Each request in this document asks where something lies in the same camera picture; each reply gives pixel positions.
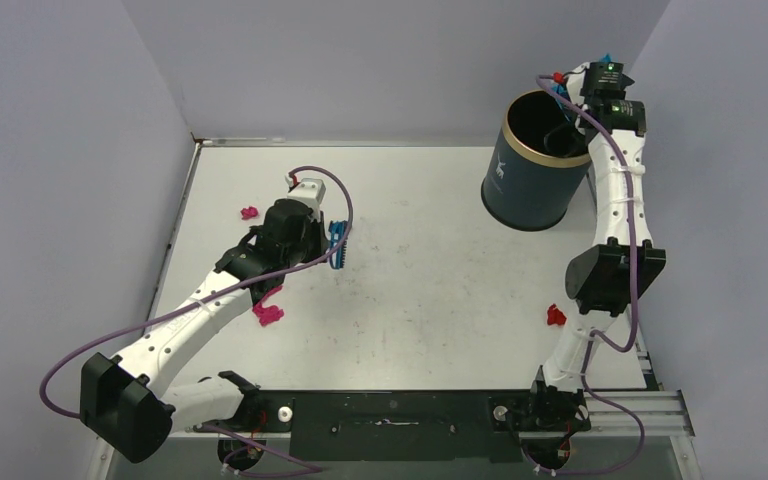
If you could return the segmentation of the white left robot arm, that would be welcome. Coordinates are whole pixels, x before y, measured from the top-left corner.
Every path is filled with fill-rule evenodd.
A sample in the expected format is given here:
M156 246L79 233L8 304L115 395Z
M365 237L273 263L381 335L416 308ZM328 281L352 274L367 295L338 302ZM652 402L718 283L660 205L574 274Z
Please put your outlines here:
M171 319L81 369L78 418L127 460L153 455L168 436L205 421L242 431L257 420L256 386L232 371L175 387L178 373L231 320L281 286L286 272L325 254L320 201L287 195L227 250Z

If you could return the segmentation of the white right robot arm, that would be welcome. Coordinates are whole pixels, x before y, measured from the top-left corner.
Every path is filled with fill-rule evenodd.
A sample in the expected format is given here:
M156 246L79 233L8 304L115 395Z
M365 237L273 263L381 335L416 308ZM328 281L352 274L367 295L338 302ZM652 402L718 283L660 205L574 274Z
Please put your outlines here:
M634 348L639 299L663 271L666 253L654 245L644 207L646 109L627 99L633 81L623 65L586 62L536 82L572 115L591 159L596 197L593 244L565 273L578 312L568 316L525 402L528 421L548 429L586 419L586 374L599 346L619 353Z

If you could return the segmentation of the blue hand brush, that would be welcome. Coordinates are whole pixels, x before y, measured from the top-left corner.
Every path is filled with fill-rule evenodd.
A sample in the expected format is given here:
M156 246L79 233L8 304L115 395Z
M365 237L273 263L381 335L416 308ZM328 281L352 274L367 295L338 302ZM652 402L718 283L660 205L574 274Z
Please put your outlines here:
M329 248L335 249L330 256L328 264L333 270L340 270L345 266L347 254L347 241L345 237L348 230L348 221L332 221L329 223Z

